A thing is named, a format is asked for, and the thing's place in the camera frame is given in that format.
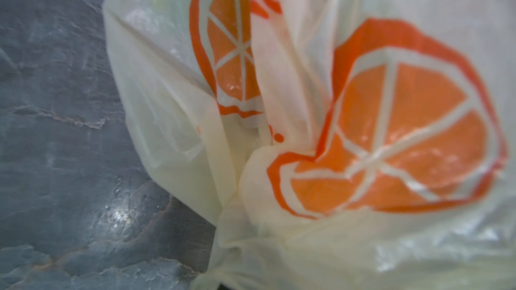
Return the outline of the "cream plastic bag orange print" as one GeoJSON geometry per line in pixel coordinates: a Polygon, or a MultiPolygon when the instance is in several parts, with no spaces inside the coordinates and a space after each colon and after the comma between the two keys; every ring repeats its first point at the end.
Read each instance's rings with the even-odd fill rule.
{"type": "Polygon", "coordinates": [[[514,289],[515,0],[105,0],[192,289],[514,289]]]}

